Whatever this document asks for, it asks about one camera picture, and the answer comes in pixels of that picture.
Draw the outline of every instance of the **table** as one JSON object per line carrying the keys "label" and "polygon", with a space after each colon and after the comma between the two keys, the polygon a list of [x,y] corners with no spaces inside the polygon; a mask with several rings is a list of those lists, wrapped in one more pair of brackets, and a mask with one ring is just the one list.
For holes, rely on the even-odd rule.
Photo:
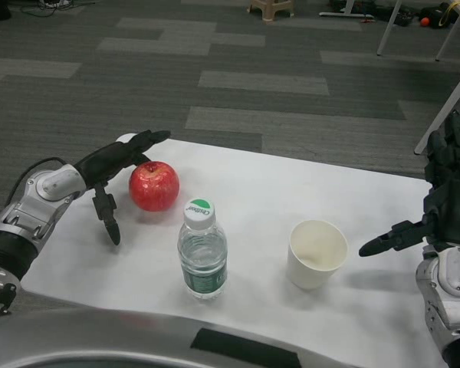
{"label": "table", "polygon": [[352,13],[353,5],[356,0],[347,0],[344,11],[336,13],[334,11],[322,11],[319,13],[320,17],[344,17],[344,18],[369,18],[373,19],[371,14],[355,14]]}
{"label": "table", "polygon": [[[122,136],[126,142],[132,135]],[[179,174],[167,212],[130,200],[133,168],[111,181],[121,244],[110,243],[88,192],[68,209],[23,279],[26,291],[94,307],[191,317],[283,340],[366,368],[442,367],[424,323],[415,272],[421,245],[360,258],[360,246],[403,220],[418,221],[429,184],[418,179],[167,140],[148,153]],[[228,238],[228,283],[216,300],[192,298],[176,250],[182,208],[215,203]],[[288,236],[305,219],[335,224],[350,244],[321,289],[285,276]]]}
{"label": "table", "polygon": [[[390,36],[390,31],[392,30],[393,27],[393,22],[396,19],[397,13],[399,12],[400,5],[402,4],[403,0],[397,0],[394,8],[393,8],[393,13],[390,16],[390,20],[388,25],[386,26],[385,32],[383,33],[382,40],[380,41],[380,45],[378,47],[378,50],[376,51],[376,54],[378,56],[381,56],[383,53],[383,49],[385,48],[386,42]],[[451,41],[453,38],[453,35],[456,33],[457,28],[460,25],[460,5],[454,7],[454,10],[456,10],[459,14],[459,17],[457,18],[457,21],[454,23],[452,26],[452,30],[448,33],[448,36],[446,37],[445,41],[443,42],[442,47],[440,48],[438,54],[436,55],[436,61],[439,61],[441,56],[444,54],[445,49],[447,44]],[[416,148],[414,149],[414,153],[416,155],[420,155],[422,151],[426,148],[428,145],[428,138],[429,135],[437,130],[442,124],[443,121],[445,121],[446,117],[453,111],[453,108],[455,107],[455,104],[457,101],[460,99],[460,82],[458,82],[457,86],[453,90],[452,94],[450,94],[450,97],[448,97],[447,101],[443,105],[442,109],[438,112],[438,115],[436,115],[435,119],[432,121],[431,125],[429,126],[428,130],[424,133],[422,136],[421,140],[417,144]]]}

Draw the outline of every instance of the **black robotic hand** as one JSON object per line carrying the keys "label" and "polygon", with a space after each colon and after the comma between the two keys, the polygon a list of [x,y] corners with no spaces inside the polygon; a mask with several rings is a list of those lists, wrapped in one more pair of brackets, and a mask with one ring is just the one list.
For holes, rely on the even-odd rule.
{"label": "black robotic hand", "polygon": [[154,144],[170,137],[170,132],[146,130],[135,135],[128,143],[115,142],[91,153],[74,165],[84,178],[87,190],[95,189],[94,206],[99,220],[104,221],[106,230],[115,245],[121,240],[119,226],[113,212],[116,202],[112,194],[106,194],[104,187],[119,171],[131,165],[150,161],[143,155]]}
{"label": "black robotic hand", "polygon": [[445,121],[445,139],[435,131],[428,141],[429,163],[425,179],[432,184],[424,198],[424,216],[415,224],[404,221],[386,234],[367,242],[361,257],[391,248],[401,251],[429,238],[437,251],[448,243],[460,245],[460,114],[453,111]]}

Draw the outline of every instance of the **red object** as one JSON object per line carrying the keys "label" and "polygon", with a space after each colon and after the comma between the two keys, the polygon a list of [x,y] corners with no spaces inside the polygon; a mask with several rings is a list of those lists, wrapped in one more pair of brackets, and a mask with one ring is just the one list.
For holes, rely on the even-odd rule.
{"label": "red object", "polygon": [[130,196],[145,211],[165,211],[179,194],[179,177],[166,163],[148,162],[136,167],[130,177]]}

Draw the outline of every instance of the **floor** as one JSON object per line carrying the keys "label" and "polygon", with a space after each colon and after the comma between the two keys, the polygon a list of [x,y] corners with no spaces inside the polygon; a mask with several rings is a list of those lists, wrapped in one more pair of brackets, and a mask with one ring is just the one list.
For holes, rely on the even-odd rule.
{"label": "floor", "polygon": [[[34,161],[74,163],[145,129],[422,177],[412,151],[460,80],[460,32],[439,63],[447,30],[417,21],[394,28],[377,57],[384,22],[319,18],[326,0],[297,0],[294,18],[264,25],[247,3],[101,0],[47,18],[11,5],[0,22],[0,210]],[[21,294],[12,310],[62,305]]]}

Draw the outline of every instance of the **bottle cap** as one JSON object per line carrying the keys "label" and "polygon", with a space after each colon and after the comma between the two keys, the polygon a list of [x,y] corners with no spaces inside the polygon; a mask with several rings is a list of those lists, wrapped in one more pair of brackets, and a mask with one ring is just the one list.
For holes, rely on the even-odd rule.
{"label": "bottle cap", "polygon": [[193,230],[210,228],[216,220],[215,206],[206,199],[194,198],[184,207],[184,222]]}

